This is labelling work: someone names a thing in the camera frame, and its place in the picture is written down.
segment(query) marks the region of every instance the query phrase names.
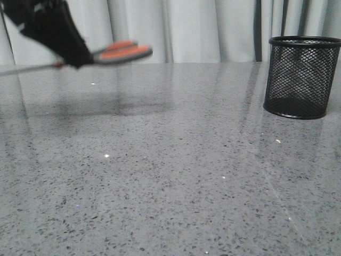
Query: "mesh cup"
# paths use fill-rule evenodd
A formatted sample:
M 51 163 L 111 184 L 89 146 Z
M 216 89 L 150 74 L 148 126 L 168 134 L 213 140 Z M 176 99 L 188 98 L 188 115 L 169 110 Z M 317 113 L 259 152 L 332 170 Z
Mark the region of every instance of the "mesh cup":
M 316 119 L 326 115 L 341 40 L 330 37 L 270 38 L 264 108 L 276 115 Z

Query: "white curtain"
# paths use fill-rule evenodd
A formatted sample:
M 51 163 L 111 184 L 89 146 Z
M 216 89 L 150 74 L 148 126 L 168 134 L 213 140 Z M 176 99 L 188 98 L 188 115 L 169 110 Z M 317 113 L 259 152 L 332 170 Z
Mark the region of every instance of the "white curtain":
M 341 38 L 340 0 L 68 0 L 91 50 L 134 39 L 154 49 L 144 63 L 268 61 L 280 35 Z M 0 19 L 0 64 L 55 56 Z

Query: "gray speckled countertop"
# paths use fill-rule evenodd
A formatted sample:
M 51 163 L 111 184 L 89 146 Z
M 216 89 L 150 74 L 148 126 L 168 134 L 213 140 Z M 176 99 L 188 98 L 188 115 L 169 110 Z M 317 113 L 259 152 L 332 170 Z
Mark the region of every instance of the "gray speckled countertop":
M 0 255 L 341 255 L 341 67 L 307 121 L 263 109 L 267 69 L 0 77 Z

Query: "curtain fold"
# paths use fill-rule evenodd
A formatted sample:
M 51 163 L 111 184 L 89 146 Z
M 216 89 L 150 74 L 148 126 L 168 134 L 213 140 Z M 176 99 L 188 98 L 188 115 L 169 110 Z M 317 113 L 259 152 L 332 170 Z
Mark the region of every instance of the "curtain fold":
M 268 61 L 269 38 L 341 38 L 337 0 L 68 0 L 91 50 L 113 40 L 153 46 L 142 63 Z M 51 63 L 56 56 L 0 19 L 0 64 Z

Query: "quartz countertop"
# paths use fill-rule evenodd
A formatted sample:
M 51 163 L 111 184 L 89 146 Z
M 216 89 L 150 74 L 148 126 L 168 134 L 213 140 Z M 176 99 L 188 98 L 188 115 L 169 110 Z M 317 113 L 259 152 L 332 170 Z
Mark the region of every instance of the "quartz countertop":
M 0 77 L 0 255 L 341 255 L 341 67 L 315 120 L 268 67 Z

